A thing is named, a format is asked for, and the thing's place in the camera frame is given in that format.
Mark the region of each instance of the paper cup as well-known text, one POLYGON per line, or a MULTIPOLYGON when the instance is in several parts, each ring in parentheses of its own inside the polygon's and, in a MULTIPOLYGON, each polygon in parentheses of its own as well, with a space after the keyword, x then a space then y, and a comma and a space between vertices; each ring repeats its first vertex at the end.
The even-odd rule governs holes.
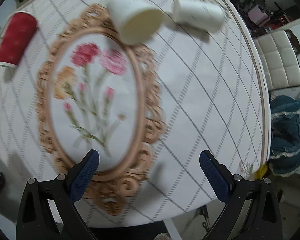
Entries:
POLYGON ((225 21, 225 12, 215 4, 196 0, 174 0, 172 19, 176 23, 188 23, 193 27, 217 32, 225 21))
POLYGON ((128 45, 150 38, 163 19, 158 7, 143 0, 109 0, 107 9, 121 41, 128 45))
POLYGON ((16 67, 37 31, 37 20, 28 12, 16 12, 0 45, 0 66, 16 67))

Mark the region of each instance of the blue gripper pad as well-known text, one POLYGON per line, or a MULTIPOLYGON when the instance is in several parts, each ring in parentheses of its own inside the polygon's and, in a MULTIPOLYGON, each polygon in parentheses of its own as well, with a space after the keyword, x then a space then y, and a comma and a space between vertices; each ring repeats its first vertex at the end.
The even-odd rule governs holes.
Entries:
POLYGON ((214 190, 214 193, 217 195, 218 200, 227 204, 229 201, 228 184, 204 151, 200 153, 199 163, 203 173, 214 190))
POLYGON ((87 186, 90 183, 95 171, 99 166, 99 153, 94 150, 91 157, 87 160, 83 168, 78 173, 77 177, 71 184, 69 200, 73 204, 82 198, 87 186))

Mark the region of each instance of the yellow object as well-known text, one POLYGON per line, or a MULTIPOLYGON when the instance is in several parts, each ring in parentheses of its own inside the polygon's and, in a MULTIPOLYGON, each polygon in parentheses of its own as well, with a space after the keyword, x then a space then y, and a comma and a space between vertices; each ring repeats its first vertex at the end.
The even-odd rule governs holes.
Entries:
POLYGON ((256 173, 254 174, 254 179, 262 180, 262 178, 266 174, 267 170, 268 170, 268 164, 265 163, 259 168, 259 170, 256 171, 256 173))

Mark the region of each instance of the blue cloth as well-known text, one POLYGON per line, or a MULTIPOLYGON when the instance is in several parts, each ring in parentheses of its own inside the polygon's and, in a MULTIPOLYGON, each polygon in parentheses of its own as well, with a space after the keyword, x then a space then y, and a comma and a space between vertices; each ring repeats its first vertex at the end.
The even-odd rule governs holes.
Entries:
POLYGON ((289 176, 300 166, 300 98, 278 96, 270 101, 272 140, 269 167, 289 176))

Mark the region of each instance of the oval frame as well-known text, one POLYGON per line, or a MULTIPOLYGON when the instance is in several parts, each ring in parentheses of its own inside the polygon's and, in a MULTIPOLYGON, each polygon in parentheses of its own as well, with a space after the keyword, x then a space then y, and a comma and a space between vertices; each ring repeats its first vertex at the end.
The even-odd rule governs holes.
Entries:
POLYGON ((139 189, 140 181, 146 178, 146 170, 151 166, 153 157, 151 144, 159 139, 165 124, 159 106, 160 86, 154 71, 154 52, 143 44, 128 46, 120 42, 106 8, 98 4, 90 5, 79 18, 64 28, 50 47, 48 60, 38 72, 36 110, 40 144, 53 154, 55 166, 60 173, 67 173, 75 164, 54 133, 49 95, 54 80, 52 73, 61 56, 70 44, 89 33, 100 33, 114 40, 127 54, 136 79, 137 122, 127 154, 113 169, 96 172, 84 195, 92 198, 97 206, 109 214, 118 215, 125 206, 124 198, 133 196, 139 189))

